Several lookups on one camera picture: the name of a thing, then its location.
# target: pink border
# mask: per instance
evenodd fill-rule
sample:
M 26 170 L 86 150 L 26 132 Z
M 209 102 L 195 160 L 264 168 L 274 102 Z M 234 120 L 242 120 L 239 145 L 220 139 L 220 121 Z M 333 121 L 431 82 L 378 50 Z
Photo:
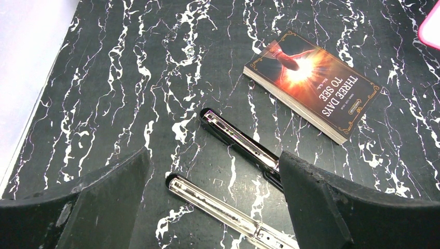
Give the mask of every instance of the pink border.
M 427 24 L 430 20 L 430 18 L 434 15 L 434 13 L 436 11 L 440 12 L 440 1 L 437 1 L 437 3 L 435 4 L 434 8 L 431 10 L 431 12 L 429 12 L 428 16 L 426 17 L 426 19 L 423 21 L 422 25 L 419 28 L 419 32 L 418 32 L 418 37 L 420 39 L 420 41 L 430 47 L 436 48 L 440 50 L 440 44 L 435 44 L 435 43 L 431 43 L 428 40 L 426 40 L 423 37 L 423 29 L 425 27 L 425 24 Z

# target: pink object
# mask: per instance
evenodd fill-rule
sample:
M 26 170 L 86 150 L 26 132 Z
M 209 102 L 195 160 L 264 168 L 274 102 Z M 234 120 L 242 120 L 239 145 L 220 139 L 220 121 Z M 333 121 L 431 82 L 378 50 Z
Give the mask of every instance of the pink object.
M 440 50 L 440 1 L 438 1 L 419 28 L 419 39 Z

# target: marble table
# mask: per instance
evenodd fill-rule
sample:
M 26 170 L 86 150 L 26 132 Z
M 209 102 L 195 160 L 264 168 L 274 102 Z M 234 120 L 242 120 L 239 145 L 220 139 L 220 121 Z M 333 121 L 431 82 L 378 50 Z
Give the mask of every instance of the marble table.
M 277 155 L 289 150 L 391 195 L 440 200 L 440 51 L 417 38 L 435 1 L 353 2 L 81 1 L 3 198 L 57 187 L 145 146 L 152 167 L 130 248 L 253 248 L 171 194 L 170 172 L 294 236 L 284 196 L 200 127 L 198 113 L 211 107 Z M 343 145 L 242 75 L 286 28 L 384 86 Z

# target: white wall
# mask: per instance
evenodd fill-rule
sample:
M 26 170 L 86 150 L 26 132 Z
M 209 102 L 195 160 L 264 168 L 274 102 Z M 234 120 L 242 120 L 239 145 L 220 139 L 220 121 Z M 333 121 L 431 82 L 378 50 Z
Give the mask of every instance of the white wall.
M 0 0 L 0 197 L 78 2 Z

